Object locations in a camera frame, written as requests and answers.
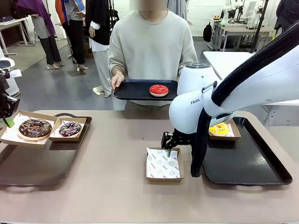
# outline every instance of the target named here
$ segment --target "mannequin foot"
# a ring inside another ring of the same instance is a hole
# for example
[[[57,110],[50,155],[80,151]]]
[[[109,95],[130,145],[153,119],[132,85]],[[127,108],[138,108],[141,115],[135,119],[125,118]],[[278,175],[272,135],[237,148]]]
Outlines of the mannequin foot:
[[[55,64],[48,64],[48,66],[52,69],[60,69],[60,67],[58,67],[57,65]]]
[[[82,70],[87,70],[88,67],[85,67],[84,64],[78,64],[79,68],[82,69]]]
[[[63,64],[62,62],[55,62],[55,64],[56,64],[57,66],[59,66],[59,67],[61,67],[61,66],[65,66],[65,64]]]

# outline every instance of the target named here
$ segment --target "tray handle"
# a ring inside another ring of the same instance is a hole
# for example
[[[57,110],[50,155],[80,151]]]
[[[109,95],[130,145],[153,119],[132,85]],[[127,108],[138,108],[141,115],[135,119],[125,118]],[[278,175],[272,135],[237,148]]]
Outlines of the tray handle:
[[[61,116],[69,116],[69,117],[72,117],[72,118],[78,118],[77,116],[75,116],[71,113],[59,113],[59,114],[55,115],[55,117],[61,117]]]

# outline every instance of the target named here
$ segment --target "white sweatshirt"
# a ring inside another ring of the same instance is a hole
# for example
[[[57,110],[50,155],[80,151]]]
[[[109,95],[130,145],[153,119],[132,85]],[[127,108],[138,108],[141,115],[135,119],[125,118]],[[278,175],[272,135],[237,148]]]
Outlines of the white sweatshirt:
[[[161,22],[144,20],[138,11],[122,18],[113,29],[110,71],[121,66],[130,79],[178,80],[181,69],[197,62],[186,20],[168,11]],[[165,105],[170,101],[134,101],[140,105]]]

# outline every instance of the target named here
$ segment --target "dark jacket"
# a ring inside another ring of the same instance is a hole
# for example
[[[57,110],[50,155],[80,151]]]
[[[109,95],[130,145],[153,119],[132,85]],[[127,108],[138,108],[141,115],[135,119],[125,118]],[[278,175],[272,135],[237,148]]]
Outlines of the dark jacket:
[[[92,21],[100,25],[100,29],[95,30],[93,40],[103,45],[109,45],[110,16],[108,0],[86,0],[87,30],[89,30]]]
[[[279,25],[285,31],[299,20],[299,0],[281,0],[276,10],[276,16]]]

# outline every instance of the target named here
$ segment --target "donut with purple drizzle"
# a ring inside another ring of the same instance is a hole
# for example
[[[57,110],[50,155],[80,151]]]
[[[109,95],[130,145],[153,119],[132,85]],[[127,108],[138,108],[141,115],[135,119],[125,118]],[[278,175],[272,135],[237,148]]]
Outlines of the donut with purple drizzle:
[[[20,136],[29,141],[39,141],[47,138],[52,130],[52,125],[42,119],[28,119],[20,127]]]
[[[81,130],[81,125],[78,122],[69,122],[62,125],[59,129],[59,134],[63,137],[78,137]]]

